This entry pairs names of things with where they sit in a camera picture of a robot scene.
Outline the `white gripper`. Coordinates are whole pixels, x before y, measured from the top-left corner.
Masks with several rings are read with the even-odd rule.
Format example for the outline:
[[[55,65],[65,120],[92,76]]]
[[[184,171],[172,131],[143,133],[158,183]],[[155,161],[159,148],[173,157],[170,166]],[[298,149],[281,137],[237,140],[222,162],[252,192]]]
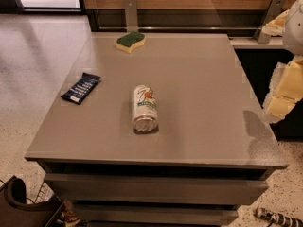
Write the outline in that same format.
[[[294,55],[303,55],[303,0],[296,0],[291,8],[262,27],[270,36],[283,34],[283,46]],[[262,117],[267,123],[277,123],[303,98],[303,57],[295,56],[274,69],[269,93],[263,102]]]

